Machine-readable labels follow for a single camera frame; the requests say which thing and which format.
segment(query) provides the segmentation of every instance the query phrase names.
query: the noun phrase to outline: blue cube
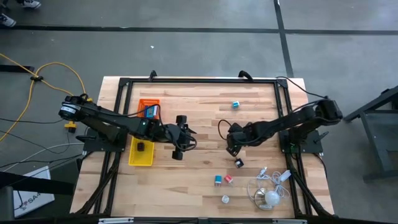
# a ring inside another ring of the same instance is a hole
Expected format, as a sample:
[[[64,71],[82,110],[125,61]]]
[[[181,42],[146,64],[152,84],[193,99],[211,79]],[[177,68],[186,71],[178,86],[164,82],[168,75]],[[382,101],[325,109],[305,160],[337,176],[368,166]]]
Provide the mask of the blue cube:
[[[239,102],[238,101],[235,101],[235,102],[232,103],[232,109],[236,109],[238,107],[239,107]]]

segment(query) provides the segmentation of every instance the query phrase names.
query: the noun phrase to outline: white ball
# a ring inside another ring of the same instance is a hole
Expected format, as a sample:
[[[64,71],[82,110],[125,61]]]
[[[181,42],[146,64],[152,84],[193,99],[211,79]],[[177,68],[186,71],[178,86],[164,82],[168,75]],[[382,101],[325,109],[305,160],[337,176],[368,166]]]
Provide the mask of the white ball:
[[[279,200],[280,200],[280,198],[279,198],[279,195],[277,192],[270,190],[266,193],[267,205],[272,205],[272,206],[278,205]]]

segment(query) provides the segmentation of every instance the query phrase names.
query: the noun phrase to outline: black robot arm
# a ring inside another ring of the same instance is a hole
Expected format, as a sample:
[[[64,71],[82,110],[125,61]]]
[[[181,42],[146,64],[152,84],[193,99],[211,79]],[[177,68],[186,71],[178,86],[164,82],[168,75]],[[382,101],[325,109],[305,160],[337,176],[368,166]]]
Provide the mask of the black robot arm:
[[[126,138],[126,133],[138,139],[171,143],[176,147],[172,157],[177,160],[182,159],[182,152],[196,146],[190,143],[196,142],[196,139],[191,136],[191,133],[195,132],[188,128],[187,117],[182,115],[177,116],[177,124],[163,124],[160,119],[128,117],[115,113],[86,101],[83,96],[67,96],[58,114],[63,119],[82,122],[110,143]]]
[[[275,133],[286,129],[289,132],[289,142],[298,144],[319,126],[337,124],[342,118],[343,115],[336,102],[323,99],[317,101],[315,105],[305,106],[300,111],[273,121],[257,121],[248,123],[245,127],[233,123],[228,130],[226,150],[232,156],[236,156],[242,146],[258,146],[273,137]]]

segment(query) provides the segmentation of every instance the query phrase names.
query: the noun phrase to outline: grey floor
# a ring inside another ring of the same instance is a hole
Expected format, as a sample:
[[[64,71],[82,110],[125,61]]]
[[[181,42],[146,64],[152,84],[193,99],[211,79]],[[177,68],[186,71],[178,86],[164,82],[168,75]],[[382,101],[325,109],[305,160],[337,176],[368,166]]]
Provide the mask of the grey floor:
[[[9,14],[20,24],[136,27],[277,28],[271,0],[42,0],[39,11],[25,11],[14,2]],[[280,0],[287,29],[398,30],[398,2],[393,0]],[[398,84],[398,38],[381,35],[288,35],[295,77],[307,89],[336,100],[344,114]],[[36,68],[58,61],[81,75],[96,100],[103,76],[159,75],[254,77],[285,75],[278,34],[199,34],[156,32],[54,32],[0,30],[0,53]],[[0,63],[8,63],[0,58]],[[55,86],[81,93],[78,80],[62,67],[42,75]],[[27,75],[0,76],[0,117],[16,119],[29,90]],[[25,120],[56,121],[63,93],[37,84]],[[11,124],[0,122],[0,130]],[[43,146],[67,142],[63,123],[22,124],[12,131]],[[345,218],[398,222],[398,180],[365,184],[363,174],[377,170],[363,125],[321,128],[324,160],[335,213]],[[0,164],[18,161],[41,150],[8,136],[0,143]],[[32,159],[57,159],[43,152]],[[24,174],[42,165],[21,164],[10,172]]]

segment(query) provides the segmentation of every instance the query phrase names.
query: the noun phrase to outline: orange tray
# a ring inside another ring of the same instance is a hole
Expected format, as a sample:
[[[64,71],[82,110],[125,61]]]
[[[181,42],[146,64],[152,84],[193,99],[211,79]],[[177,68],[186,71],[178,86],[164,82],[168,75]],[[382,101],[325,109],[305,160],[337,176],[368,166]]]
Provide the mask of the orange tray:
[[[138,108],[137,111],[142,111],[145,109],[145,106],[152,106],[158,104],[160,105],[160,100],[155,100],[155,99],[140,99],[138,103]],[[140,118],[145,118],[144,112],[141,112],[137,115]],[[156,111],[155,119],[159,119],[159,107],[158,110]]]

